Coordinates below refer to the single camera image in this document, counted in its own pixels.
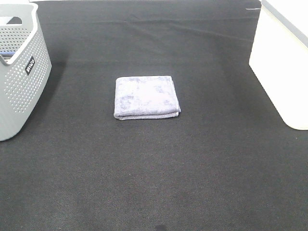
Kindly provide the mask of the lavender towel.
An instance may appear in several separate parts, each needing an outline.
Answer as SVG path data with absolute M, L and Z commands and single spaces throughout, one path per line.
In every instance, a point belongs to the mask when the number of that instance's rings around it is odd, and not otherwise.
M 115 83 L 116 119 L 163 119 L 181 113 L 171 76 L 119 77 Z

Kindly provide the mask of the black fabric table mat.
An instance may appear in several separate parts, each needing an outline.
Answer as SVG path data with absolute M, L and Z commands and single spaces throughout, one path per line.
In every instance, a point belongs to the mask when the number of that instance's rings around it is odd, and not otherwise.
M 305 231 L 308 133 L 248 60 L 257 0 L 40 1 L 52 63 L 0 144 L 3 231 Z M 181 113 L 114 117 L 116 79 L 171 76 Z

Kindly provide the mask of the white plastic bin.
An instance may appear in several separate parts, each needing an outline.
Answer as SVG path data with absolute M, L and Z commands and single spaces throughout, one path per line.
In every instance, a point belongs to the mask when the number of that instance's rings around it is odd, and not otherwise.
M 308 128 L 308 2 L 263 0 L 249 65 L 286 125 Z

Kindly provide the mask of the grey perforated laundry basket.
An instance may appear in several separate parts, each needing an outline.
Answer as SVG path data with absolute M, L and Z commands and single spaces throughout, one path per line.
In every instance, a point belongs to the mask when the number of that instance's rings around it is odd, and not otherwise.
M 27 0 L 3 0 L 2 17 L 20 18 L 19 24 L 0 27 L 0 51 L 14 51 L 9 60 L 0 57 L 0 139 L 8 140 L 23 127 L 49 78 L 51 61 L 41 30 L 38 5 Z

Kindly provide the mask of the blue towel inside basket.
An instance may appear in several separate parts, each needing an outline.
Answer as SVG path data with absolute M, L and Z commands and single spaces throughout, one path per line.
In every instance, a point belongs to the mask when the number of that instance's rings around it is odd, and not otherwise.
M 9 60 L 14 56 L 15 52 L 14 51 L 0 51 L 0 56 L 4 60 Z

